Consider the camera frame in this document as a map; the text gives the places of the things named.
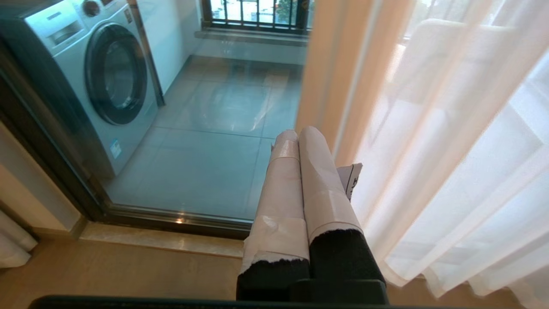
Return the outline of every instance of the floor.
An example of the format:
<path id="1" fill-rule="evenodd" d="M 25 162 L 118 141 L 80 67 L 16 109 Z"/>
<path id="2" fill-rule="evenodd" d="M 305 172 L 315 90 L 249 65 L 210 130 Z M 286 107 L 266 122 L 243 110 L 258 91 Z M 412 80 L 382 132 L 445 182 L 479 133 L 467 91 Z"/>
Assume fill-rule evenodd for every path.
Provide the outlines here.
<path id="1" fill-rule="evenodd" d="M 0 308 L 25 309 L 53 294 L 233 300 L 240 259 L 94 241 L 43 240 L 28 264 L 0 269 Z M 440 299 L 423 280 L 388 286 L 392 305 L 522 308 L 500 290 L 485 298 L 461 285 Z"/>
<path id="2" fill-rule="evenodd" d="M 276 136 L 295 124 L 301 67 L 192 57 L 127 166 L 115 203 L 253 219 Z"/>

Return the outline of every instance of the wall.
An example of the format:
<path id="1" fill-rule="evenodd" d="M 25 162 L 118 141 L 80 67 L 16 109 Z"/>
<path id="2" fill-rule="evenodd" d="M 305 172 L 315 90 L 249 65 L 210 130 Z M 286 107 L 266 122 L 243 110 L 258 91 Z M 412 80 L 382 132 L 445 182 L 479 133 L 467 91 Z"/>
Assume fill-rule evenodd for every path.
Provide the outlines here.
<path id="1" fill-rule="evenodd" d="M 180 1 L 137 0 L 163 94 L 188 57 L 182 15 L 178 10 Z"/>
<path id="2" fill-rule="evenodd" d="M 81 215 L 0 123 L 0 200 L 33 228 L 70 231 Z"/>

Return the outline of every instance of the wooden floor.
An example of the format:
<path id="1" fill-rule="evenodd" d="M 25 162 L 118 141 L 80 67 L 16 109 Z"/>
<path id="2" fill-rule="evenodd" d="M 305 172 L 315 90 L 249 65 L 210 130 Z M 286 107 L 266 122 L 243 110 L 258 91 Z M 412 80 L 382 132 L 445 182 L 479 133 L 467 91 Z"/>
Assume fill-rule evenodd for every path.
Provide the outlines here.
<path id="1" fill-rule="evenodd" d="M 234 299 L 240 259 L 91 241 L 44 240 L 25 266 L 0 272 L 0 308 L 52 294 Z M 392 305 L 521 308 L 510 291 L 486 298 L 462 285 L 434 299 L 422 280 L 388 287 Z"/>

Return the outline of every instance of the white paper wrap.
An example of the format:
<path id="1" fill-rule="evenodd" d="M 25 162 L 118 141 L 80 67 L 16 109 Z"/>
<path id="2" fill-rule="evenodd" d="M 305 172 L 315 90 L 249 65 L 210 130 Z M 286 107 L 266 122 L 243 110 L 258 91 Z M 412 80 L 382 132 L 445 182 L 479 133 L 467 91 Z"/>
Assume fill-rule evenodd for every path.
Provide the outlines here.
<path id="1" fill-rule="evenodd" d="M 298 136 L 277 136 L 240 273 L 257 261 L 309 259 L 299 164 Z"/>
<path id="2" fill-rule="evenodd" d="M 355 163 L 347 166 L 338 167 L 339 179 L 343 185 L 343 190 L 347 194 L 349 201 L 351 200 L 352 191 L 358 182 L 358 176 L 362 170 L 362 163 Z"/>
<path id="3" fill-rule="evenodd" d="M 308 126 L 299 135 L 304 212 L 309 243 L 335 229 L 362 232 L 320 131 Z"/>

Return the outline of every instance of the window sill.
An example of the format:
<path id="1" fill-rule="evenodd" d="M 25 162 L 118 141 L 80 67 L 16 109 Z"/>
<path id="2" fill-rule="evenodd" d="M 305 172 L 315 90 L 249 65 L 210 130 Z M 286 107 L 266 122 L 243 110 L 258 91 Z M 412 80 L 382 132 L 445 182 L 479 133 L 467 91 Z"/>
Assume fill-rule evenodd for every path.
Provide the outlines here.
<path id="1" fill-rule="evenodd" d="M 306 35 L 295 34 L 266 34 L 265 32 L 247 31 L 247 30 L 219 30 L 203 29 L 196 31 L 194 37 L 207 38 L 210 40 L 261 43 L 272 45 L 299 46 L 306 47 L 309 37 Z"/>

